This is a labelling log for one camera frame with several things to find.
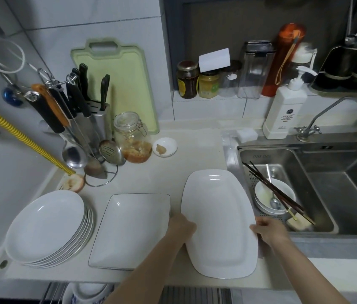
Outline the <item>blue round knob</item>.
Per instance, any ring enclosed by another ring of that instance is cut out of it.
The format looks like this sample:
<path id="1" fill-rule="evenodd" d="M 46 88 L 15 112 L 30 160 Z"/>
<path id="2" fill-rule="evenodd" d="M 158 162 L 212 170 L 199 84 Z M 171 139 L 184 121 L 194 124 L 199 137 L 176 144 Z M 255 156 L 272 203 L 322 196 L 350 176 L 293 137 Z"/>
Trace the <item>blue round knob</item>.
<path id="1" fill-rule="evenodd" d="M 15 92 L 9 87 L 3 89 L 2 98 L 4 102 L 6 102 L 12 107 L 19 108 L 24 104 L 24 102 L 21 99 L 19 99 L 19 97 L 15 94 Z"/>

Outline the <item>black handled utensil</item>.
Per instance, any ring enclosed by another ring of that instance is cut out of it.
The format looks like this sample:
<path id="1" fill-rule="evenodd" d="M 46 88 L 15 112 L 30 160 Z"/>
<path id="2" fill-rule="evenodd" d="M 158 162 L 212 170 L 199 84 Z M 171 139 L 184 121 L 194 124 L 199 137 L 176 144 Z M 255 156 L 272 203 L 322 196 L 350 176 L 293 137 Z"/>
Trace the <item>black handled utensil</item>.
<path id="1" fill-rule="evenodd" d="M 61 124 L 57 116 L 55 116 L 55 113 L 52 111 L 43 95 L 37 91 L 28 91 L 24 96 L 44 121 L 46 121 L 54 133 L 63 134 L 65 132 L 64 126 Z"/>

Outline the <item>stack of round white plates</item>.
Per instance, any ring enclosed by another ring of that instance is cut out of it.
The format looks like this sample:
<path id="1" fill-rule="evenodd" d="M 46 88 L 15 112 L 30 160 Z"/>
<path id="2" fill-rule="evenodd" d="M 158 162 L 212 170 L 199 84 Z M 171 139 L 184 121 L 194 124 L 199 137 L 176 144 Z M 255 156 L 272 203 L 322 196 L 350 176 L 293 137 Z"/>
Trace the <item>stack of round white plates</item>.
<path id="1" fill-rule="evenodd" d="M 4 249 L 23 266 L 46 269 L 77 255 L 95 229 L 95 212 L 79 194 L 56 190 L 27 205 L 11 223 Z"/>

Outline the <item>steel spatula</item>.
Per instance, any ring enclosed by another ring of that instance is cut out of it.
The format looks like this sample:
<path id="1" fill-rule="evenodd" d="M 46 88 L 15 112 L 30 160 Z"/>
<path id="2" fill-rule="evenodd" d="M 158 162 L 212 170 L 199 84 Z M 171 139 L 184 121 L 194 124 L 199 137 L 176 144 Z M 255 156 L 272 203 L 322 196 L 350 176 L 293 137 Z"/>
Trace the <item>steel spatula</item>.
<path id="1" fill-rule="evenodd" d="M 83 168 L 86 175 L 97 178 L 97 179 L 107 179 L 107 172 L 104 166 L 100 163 L 98 159 L 92 156 L 88 156 L 87 164 Z"/>

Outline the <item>person's left hand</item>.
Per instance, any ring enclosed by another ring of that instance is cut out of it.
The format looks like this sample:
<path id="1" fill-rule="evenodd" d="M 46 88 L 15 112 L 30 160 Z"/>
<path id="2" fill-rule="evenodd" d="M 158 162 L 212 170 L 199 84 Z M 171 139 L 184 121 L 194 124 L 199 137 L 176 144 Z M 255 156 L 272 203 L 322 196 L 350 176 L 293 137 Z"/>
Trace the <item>person's left hand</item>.
<path id="1" fill-rule="evenodd" d="M 166 236 L 180 244 L 186 243 L 195 232 L 186 232 L 185 222 L 189 221 L 183 214 L 177 213 L 171 217 Z"/>

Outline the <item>small clear glass jar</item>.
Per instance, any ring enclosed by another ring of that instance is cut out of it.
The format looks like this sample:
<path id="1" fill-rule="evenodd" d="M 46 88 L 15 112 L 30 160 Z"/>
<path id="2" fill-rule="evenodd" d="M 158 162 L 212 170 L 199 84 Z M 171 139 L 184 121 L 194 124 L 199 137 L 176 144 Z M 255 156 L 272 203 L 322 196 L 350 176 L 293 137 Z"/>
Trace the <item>small clear glass jar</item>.
<path id="1" fill-rule="evenodd" d="M 242 68 L 239 60 L 230 60 L 230 66 L 220 69 L 218 95 L 224 98 L 231 98 L 237 95 L 238 76 Z"/>

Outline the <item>person's left forearm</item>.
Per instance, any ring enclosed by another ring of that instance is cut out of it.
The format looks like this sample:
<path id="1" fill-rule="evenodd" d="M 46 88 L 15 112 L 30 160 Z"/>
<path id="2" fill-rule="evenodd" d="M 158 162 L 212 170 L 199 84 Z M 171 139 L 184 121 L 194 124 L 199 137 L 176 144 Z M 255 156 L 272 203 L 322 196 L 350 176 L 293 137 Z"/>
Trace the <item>person's left forearm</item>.
<path id="1" fill-rule="evenodd" d="M 157 304 L 184 243 L 177 233 L 165 235 L 103 304 Z"/>

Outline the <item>black handled kitchen knife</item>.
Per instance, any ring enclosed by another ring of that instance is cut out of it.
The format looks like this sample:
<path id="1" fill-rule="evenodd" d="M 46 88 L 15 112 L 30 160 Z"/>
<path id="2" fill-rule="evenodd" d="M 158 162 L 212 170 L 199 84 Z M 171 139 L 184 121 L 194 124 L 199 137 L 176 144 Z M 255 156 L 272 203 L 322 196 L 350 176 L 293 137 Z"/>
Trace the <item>black handled kitchen knife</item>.
<path id="1" fill-rule="evenodd" d="M 84 96 L 86 101 L 91 101 L 89 95 L 88 95 L 88 89 L 89 89 L 89 81 L 88 81 L 88 66 L 84 63 L 81 63 L 79 65 L 79 71 L 80 71 L 80 84 L 81 84 L 81 92 L 82 95 Z"/>
<path id="2" fill-rule="evenodd" d="M 90 118 L 92 116 L 91 110 L 75 82 L 76 78 L 77 76 L 75 74 L 69 74 L 66 76 L 66 89 L 68 97 L 74 106 L 78 107 L 78 110 L 85 118 Z"/>
<path id="3" fill-rule="evenodd" d="M 100 111 L 105 111 L 106 109 L 106 98 L 108 95 L 109 84 L 110 84 L 110 75 L 106 74 L 102 78 L 101 85 L 100 85 L 100 97 L 101 97 Z"/>

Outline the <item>small white dish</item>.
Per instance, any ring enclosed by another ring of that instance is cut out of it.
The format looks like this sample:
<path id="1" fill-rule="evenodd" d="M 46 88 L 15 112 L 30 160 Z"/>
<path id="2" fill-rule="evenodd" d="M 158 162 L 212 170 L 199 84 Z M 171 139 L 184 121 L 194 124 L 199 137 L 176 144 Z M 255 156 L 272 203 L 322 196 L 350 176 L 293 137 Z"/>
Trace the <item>small white dish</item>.
<path id="1" fill-rule="evenodd" d="M 156 153 L 156 145 L 157 144 L 160 144 L 167 149 L 167 152 L 165 155 L 160 156 Z M 177 152 L 178 143 L 173 138 L 169 138 L 169 137 L 159 138 L 153 143 L 152 150 L 153 150 L 153 153 L 155 155 L 157 155 L 158 157 L 161 157 L 161 158 L 171 157 L 172 155 L 174 155 Z"/>

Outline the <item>dark sauce jar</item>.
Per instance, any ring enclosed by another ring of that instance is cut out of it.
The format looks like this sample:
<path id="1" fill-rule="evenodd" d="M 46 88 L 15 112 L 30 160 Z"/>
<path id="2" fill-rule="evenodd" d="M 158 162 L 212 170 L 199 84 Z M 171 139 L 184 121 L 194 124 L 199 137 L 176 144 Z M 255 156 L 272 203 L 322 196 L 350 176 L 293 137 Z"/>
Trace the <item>dark sauce jar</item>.
<path id="1" fill-rule="evenodd" d="M 176 79 L 178 91 L 182 98 L 192 99 L 198 93 L 200 69 L 198 63 L 184 60 L 177 64 Z"/>

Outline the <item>yellow dish sponge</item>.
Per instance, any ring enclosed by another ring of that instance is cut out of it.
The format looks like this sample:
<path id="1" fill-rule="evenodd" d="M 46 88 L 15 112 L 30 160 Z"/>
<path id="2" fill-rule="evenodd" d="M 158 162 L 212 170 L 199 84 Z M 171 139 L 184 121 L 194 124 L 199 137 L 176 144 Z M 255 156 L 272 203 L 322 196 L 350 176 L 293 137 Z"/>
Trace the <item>yellow dish sponge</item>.
<path id="1" fill-rule="evenodd" d="M 294 217 L 288 219 L 286 225 L 293 231 L 305 231 L 313 226 L 310 221 L 299 213 L 294 214 Z"/>

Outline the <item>large white rectangular platter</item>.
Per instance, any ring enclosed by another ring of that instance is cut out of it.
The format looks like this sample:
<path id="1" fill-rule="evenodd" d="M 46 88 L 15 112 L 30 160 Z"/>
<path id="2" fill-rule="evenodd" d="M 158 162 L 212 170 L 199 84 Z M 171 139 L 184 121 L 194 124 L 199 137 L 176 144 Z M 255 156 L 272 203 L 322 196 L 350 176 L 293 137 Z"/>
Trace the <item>large white rectangular platter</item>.
<path id="1" fill-rule="evenodd" d="M 258 239 L 250 229 L 256 224 L 255 215 L 247 193 L 231 172 L 204 169 L 191 173 L 181 213 L 197 225 L 186 248 L 198 273 L 238 279 L 255 271 Z"/>

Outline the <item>green plastic cutting board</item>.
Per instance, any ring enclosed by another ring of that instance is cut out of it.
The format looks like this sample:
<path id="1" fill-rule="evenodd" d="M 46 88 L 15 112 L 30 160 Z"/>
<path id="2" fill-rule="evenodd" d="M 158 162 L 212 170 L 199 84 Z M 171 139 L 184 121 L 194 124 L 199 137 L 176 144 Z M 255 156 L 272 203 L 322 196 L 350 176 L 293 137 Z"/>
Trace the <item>green plastic cutting board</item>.
<path id="1" fill-rule="evenodd" d="M 101 80 L 110 75 L 106 103 L 110 121 L 127 111 L 136 112 L 150 134 L 159 132 L 159 122 L 151 90 L 144 51 L 134 44 L 122 44 L 116 38 L 88 39 L 85 46 L 70 52 L 76 66 L 88 66 L 88 96 L 101 101 Z"/>

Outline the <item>steel knife block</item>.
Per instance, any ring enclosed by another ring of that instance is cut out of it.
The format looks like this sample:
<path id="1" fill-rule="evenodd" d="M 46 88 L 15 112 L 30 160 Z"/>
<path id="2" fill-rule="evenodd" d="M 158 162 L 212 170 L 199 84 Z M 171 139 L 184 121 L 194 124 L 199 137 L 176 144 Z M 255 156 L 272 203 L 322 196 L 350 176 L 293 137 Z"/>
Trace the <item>steel knife block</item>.
<path id="1" fill-rule="evenodd" d="M 103 140 L 112 140 L 112 118 L 111 118 L 111 108 L 108 103 L 105 103 L 105 109 L 101 109 L 101 102 L 97 101 L 87 101 L 89 109 L 96 121 L 96 131 L 98 136 L 98 142 Z"/>

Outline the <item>white bowl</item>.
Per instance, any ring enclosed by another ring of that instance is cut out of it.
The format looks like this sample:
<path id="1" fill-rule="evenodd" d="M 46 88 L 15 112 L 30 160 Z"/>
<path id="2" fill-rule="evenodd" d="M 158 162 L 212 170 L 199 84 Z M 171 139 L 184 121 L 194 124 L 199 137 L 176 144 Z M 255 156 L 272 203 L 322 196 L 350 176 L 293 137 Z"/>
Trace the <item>white bowl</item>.
<path id="1" fill-rule="evenodd" d="M 276 209 L 272 209 L 272 208 L 269 208 L 269 207 L 263 205 L 260 202 L 260 200 L 257 198 L 256 195 L 254 196 L 254 200 L 255 200 L 255 204 L 256 204 L 257 208 L 264 214 L 271 215 L 271 216 L 281 216 L 281 215 L 285 215 L 285 214 L 290 214 L 285 209 L 276 210 Z"/>
<path id="2" fill-rule="evenodd" d="M 294 201 L 297 201 L 297 197 L 293 189 L 288 184 L 274 178 L 272 179 L 272 183 L 289 197 L 291 197 Z M 254 193 L 263 205 L 272 208 L 269 202 L 272 197 L 272 192 L 262 182 L 258 182 L 255 185 Z"/>

